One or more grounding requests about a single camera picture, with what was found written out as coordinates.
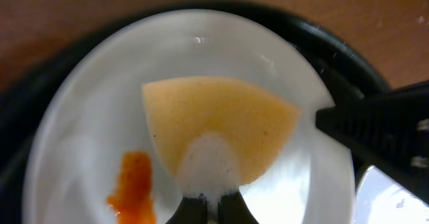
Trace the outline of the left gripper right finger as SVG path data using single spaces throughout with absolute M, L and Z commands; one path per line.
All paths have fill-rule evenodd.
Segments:
M 428 201 L 428 82 L 320 109 L 316 127 Z

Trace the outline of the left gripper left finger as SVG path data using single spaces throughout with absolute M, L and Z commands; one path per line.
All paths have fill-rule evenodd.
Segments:
M 183 197 L 166 224 L 258 224 L 240 192 L 223 195 L 210 203 L 206 197 Z

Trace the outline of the yellow sponge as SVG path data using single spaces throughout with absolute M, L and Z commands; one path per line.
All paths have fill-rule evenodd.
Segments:
M 212 133 L 236 157 L 240 184 L 249 184 L 273 164 L 300 119 L 295 105 L 234 78 L 149 82 L 142 97 L 157 155 L 172 176 L 190 145 Z

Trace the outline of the white plate top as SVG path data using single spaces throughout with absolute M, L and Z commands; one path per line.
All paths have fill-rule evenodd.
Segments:
M 68 75 L 40 123 L 26 168 L 24 223 L 114 223 L 106 197 L 125 152 L 153 154 L 141 85 L 229 76 L 299 106 L 279 158 L 241 192 L 260 223 L 351 223 L 351 153 L 315 126 L 333 106 L 324 83 L 289 40 L 249 17 L 203 9 L 161 13 L 108 37 Z

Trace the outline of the pale blue plate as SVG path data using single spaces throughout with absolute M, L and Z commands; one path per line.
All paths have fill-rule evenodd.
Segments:
M 428 224 L 428 205 L 378 168 L 358 185 L 353 224 Z

